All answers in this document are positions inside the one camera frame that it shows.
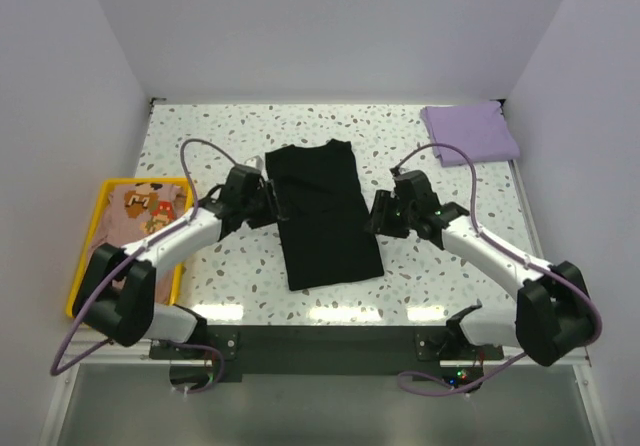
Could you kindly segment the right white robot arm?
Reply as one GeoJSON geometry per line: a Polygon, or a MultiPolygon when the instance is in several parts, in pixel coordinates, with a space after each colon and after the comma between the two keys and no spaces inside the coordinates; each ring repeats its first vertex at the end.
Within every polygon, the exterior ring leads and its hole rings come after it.
{"type": "Polygon", "coordinates": [[[480,346],[507,346],[548,367],[602,333],[576,265],[552,264],[514,247],[483,227],[473,207],[441,202],[421,171],[394,173],[393,190],[376,192],[366,229],[394,238],[416,233],[473,265],[514,300],[511,313],[475,305],[452,316],[445,345],[456,358],[469,358],[480,346]]]}

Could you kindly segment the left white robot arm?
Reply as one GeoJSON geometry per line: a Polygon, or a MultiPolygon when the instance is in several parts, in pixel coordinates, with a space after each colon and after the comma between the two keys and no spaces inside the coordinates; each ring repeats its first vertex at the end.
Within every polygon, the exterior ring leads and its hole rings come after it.
{"type": "Polygon", "coordinates": [[[73,317],[121,346],[166,341],[183,357],[196,358],[207,346],[206,321],[187,308],[156,302],[157,281],[241,226],[256,229],[278,218],[271,182],[253,167],[234,166],[224,184],[160,231],[122,247],[98,247],[73,303],[73,317]]]}

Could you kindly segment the black t-shirt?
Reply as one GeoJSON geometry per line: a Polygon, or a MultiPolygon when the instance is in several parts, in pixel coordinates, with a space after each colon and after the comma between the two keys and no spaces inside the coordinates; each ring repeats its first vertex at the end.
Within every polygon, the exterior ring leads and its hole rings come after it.
{"type": "Polygon", "coordinates": [[[289,145],[265,155],[281,218],[278,232],[291,291],[384,275],[349,141],[289,145]]]}

